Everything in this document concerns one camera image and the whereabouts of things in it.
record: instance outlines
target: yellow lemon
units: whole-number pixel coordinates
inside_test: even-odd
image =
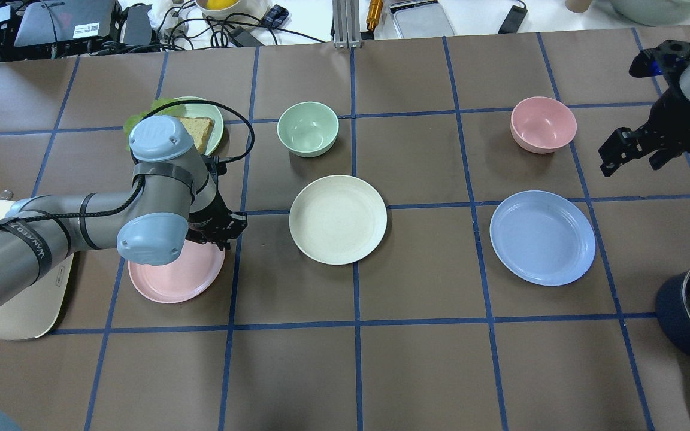
[[[238,0],[207,0],[206,8],[213,11],[219,11],[220,9],[229,8],[236,4]]]

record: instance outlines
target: metal bracket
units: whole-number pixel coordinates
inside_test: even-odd
[[[358,0],[332,0],[334,47],[361,47]]]

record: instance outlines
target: pink plate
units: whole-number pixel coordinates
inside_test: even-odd
[[[129,262],[129,278],[135,289],[151,301],[176,303],[205,291],[217,278],[225,252],[214,244],[186,241],[180,257],[167,265]]]
[[[515,105],[510,115],[510,133],[524,150],[553,153],[574,139],[577,119],[561,102],[536,96]]]

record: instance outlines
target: bread slice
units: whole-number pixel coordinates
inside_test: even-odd
[[[175,117],[183,123],[186,127],[186,131],[193,138],[193,144],[196,145],[196,149],[199,153],[204,153],[206,151],[206,142],[209,140],[209,135],[211,134],[211,129],[214,127],[214,120],[207,117],[198,118],[188,118],[188,117]]]

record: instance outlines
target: screwdriver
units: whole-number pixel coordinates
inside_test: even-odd
[[[383,13],[383,0],[372,0],[369,3],[369,12],[367,13],[367,30],[374,32],[377,24],[380,23],[380,14]]]

